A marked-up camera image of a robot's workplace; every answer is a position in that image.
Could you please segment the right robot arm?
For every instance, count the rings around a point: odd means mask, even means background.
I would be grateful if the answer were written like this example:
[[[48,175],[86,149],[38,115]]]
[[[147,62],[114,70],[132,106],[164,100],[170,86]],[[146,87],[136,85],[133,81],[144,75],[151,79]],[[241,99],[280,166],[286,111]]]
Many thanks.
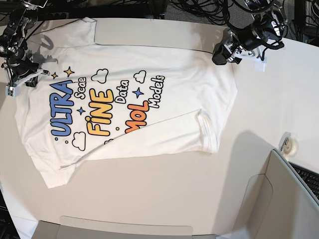
[[[22,7],[11,12],[7,27],[0,36],[0,56],[4,59],[1,68],[8,79],[6,96],[16,97],[23,84],[35,87],[39,76],[50,74],[38,63],[32,62],[32,54],[26,53],[27,31],[35,26],[38,10],[45,8],[46,4],[46,0],[22,0]]]

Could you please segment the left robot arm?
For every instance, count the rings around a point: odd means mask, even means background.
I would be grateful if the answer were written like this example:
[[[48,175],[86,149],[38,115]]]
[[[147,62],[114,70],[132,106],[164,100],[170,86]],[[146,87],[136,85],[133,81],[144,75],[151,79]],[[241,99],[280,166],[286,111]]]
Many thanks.
[[[267,65],[266,50],[279,50],[285,46],[282,39],[288,20],[284,7],[277,0],[246,0],[246,6],[235,0],[233,3],[251,14],[253,22],[244,28],[231,24],[228,1],[225,0],[222,15],[227,29],[222,41],[214,48],[212,62],[219,66],[239,64],[246,58],[254,62],[257,71],[264,72]]]

